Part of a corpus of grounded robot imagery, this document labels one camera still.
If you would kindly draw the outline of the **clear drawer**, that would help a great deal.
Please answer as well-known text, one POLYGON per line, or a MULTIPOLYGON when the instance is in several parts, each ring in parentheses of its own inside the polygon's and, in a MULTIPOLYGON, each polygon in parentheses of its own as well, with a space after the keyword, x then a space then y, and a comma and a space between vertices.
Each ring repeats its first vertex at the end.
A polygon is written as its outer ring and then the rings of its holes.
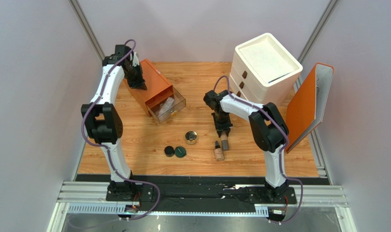
POLYGON ((162 124, 186 107, 186 99, 172 87, 153 97, 146 106, 155 121, 162 124))

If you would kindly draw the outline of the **clear blue-label bottle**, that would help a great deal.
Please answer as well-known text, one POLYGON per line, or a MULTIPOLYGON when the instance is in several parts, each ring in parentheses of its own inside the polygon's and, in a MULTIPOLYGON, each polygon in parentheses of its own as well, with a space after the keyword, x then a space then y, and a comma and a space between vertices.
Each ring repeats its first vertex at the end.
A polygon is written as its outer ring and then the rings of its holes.
POLYGON ((159 118, 164 117, 164 114, 168 112, 175 103, 175 99, 173 97, 168 97, 163 106, 159 110, 159 118))

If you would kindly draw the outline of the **orange drawer box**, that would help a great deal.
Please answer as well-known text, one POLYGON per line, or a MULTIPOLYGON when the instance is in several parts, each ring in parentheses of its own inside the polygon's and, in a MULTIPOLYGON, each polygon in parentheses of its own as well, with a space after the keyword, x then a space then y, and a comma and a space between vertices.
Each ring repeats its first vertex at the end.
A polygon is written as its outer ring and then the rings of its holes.
POLYGON ((145 113, 148 116, 152 116, 151 114, 154 111, 160 109, 159 105, 161 103, 164 103, 169 97, 174 95, 174 88, 172 83, 158 71, 157 67, 149 59, 142 60, 140 65, 147 90, 131 89, 126 79, 123 82, 145 113))

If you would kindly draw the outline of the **beige tube grey cap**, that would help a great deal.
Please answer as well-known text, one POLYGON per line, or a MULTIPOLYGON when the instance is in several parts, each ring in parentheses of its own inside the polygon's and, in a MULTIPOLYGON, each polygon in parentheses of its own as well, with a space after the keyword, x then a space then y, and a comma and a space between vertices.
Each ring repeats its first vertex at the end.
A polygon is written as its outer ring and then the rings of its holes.
POLYGON ((230 149, 230 146, 229 146, 229 140, 226 132, 221 133, 220 140, 221 140, 222 150, 228 151, 230 149))

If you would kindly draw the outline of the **small foundation bottle black cap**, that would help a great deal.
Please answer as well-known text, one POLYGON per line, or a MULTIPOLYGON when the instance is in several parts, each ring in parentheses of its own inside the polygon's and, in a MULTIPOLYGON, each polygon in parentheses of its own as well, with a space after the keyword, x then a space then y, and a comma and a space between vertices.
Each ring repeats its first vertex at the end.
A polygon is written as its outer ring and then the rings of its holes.
POLYGON ((216 161, 223 161, 225 159, 224 154, 223 154, 223 150, 220 146, 219 141, 215 141, 214 155, 215 155, 216 161))

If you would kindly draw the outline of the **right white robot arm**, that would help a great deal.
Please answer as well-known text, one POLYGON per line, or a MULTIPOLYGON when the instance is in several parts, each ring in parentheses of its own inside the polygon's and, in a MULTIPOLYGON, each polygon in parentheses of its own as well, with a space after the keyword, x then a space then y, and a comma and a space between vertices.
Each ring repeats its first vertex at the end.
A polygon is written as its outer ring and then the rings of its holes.
POLYGON ((221 93, 208 91, 203 101, 214 112, 214 125, 219 137, 229 135, 230 114, 249 122, 255 144, 263 151, 266 163, 265 181, 274 194, 283 193, 288 185, 283 172, 284 151, 288 142, 288 127, 277 106, 244 100, 227 90, 221 93))

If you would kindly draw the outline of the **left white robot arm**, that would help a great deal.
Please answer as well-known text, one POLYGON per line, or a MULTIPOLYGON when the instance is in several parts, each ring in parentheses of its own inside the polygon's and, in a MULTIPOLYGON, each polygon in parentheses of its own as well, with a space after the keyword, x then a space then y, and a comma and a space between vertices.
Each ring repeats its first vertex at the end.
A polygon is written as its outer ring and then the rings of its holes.
POLYGON ((84 140, 100 147, 107 159, 111 181, 109 194, 127 199, 136 194, 136 182, 126 164, 121 137, 123 123, 116 111, 115 100, 122 81, 127 81, 131 89, 146 90, 143 71, 135 47, 117 44, 112 55, 102 60, 102 77, 98 89, 88 104, 81 107, 81 133, 84 140))

